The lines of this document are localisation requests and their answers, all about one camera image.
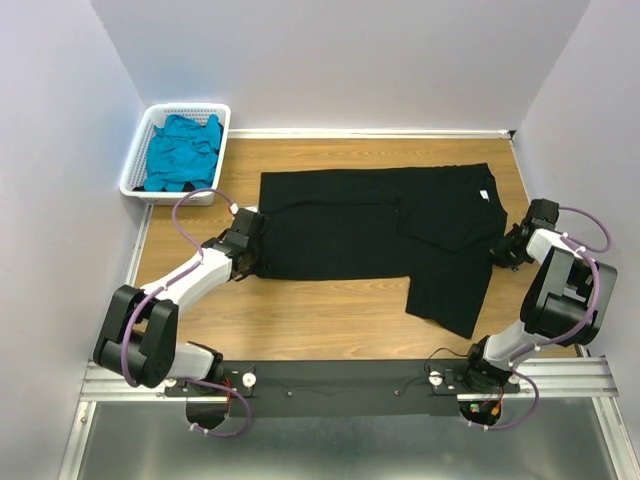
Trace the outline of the black t shirt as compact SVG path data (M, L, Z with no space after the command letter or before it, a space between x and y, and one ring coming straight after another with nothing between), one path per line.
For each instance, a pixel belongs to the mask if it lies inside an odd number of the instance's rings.
M409 279L405 310L472 337L507 214L485 163L264 172L262 278Z

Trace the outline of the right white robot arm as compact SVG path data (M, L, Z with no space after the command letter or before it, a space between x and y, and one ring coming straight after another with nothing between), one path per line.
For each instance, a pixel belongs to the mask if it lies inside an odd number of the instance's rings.
M606 244L589 246L558 232L559 214L568 211L593 221ZM600 331L617 280L616 268L596 261L612 237L592 214L547 199L531 201L523 220L515 224L491 251L494 264L516 269L537 263L539 270L525 295L519 319L502 332L472 345L460 367L462 384L474 392L505 386L526 359L549 347L587 345Z

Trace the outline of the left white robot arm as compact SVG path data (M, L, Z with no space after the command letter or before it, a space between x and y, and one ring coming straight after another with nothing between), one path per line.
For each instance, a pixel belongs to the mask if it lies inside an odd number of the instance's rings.
M240 208L231 226L199 245L181 267L141 288L119 287L94 347L94 363L133 387L187 380L201 395L214 393L224 382L223 355L194 342L178 343L178 321L211 290L253 273L265 222L261 213Z

